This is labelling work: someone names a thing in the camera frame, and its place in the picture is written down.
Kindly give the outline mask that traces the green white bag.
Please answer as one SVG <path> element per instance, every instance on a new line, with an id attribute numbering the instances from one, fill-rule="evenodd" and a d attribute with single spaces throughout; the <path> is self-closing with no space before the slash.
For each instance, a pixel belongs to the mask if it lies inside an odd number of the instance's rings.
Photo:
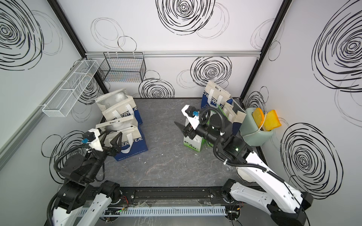
<path id="1" fill-rule="evenodd" d="M 205 108 L 206 121 L 209 122 L 213 116 L 219 118 L 220 120 L 225 120 L 225 114 L 222 109 L 218 106 L 214 108 L 212 106 L 208 106 Z"/>
<path id="2" fill-rule="evenodd" d="M 190 124 L 189 121 L 186 119 L 185 121 L 185 126 L 187 124 Z M 196 137 L 195 139 L 191 140 L 188 137 L 184 137 L 183 139 L 183 144 L 189 148 L 191 148 L 192 150 L 196 151 L 196 152 L 200 152 L 205 144 L 205 140 L 203 138 L 198 138 Z"/>

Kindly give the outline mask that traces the blue beige bag first row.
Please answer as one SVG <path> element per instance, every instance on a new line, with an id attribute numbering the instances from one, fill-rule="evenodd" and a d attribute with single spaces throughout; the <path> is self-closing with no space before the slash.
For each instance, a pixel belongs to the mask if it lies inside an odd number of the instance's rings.
<path id="1" fill-rule="evenodd" d="M 95 99 L 95 103 L 106 121 L 134 116 L 139 125 L 143 123 L 135 100 L 132 96 L 127 95 L 126 88 L 101 95 Z"/>

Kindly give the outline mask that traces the blue beige bag back row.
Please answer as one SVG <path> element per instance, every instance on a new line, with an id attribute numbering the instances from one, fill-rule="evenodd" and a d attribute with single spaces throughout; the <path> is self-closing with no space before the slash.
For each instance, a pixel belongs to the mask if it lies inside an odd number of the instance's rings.
<path id="1" fill-rule="evenodd" d="M 230 105 L 233 103 L 231 94 L 213 81 L 209 81 L 202 95 L 201 108 L 220 107 L 223 109 L 226 103 Z"/>

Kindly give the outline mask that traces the blue beige takeout bag front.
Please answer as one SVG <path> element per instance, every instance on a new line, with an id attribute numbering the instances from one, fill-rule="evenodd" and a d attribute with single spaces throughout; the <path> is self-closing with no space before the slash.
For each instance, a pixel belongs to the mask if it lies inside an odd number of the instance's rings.
<path id="1" fill-rule="evenodd" d="M 233 101 L 231 104 L 226 102 L 223 107 L 223 112 L 228 118 L 228 120 L 232 123 L 232 133 L 233 135 L 237 135 L 239 133 L 239 129 L 246 117 L 246 112 L 241 106 Z"/>

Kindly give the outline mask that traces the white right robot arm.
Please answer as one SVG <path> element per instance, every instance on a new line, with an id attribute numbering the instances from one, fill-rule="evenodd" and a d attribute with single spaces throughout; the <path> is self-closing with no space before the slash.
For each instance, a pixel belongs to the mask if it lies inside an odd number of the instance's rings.
<path id="1" fill-rule="evenodd" d="M 182 109 L 188 124 L 175 125 L 184 137 L 200 136 L 213 145 L 214 156 L 224 165 L 235 167 L 238 174 L 245 173 L 262 190 L 228 180 L 222 187 L 227 203 L 244 202 L 267 213 L 279 226 L 303 226 L 309 222 L 306 210 L 314 198 L 300 192 L 273 172 L 249 145 L 233 133 L 233 125 L 220 108 L 197 109 L 185 105 Z"/>

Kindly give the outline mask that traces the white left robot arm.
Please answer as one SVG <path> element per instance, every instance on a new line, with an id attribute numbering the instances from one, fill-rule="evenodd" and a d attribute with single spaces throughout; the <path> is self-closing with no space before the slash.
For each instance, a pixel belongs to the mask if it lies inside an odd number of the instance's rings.
<path id="1" fill-rule="evenodd" d="M 105 181 L 99 187 L 92 186 L 99 170 L 104 169 L 106 158 L 122 150 L 123 133 L 116 132 L 106 147 L 104 142 L 109 134 L 99 129 L 87 131 L 80 145 L 65 151 L 54 162 L 55 172 L 65 181 L 48 204 L 47 226 L 72 226 L 87 201 L 92 203 L 78 225 L 94 226 L 109 205 L 124 198 L 118 183 Z"/>

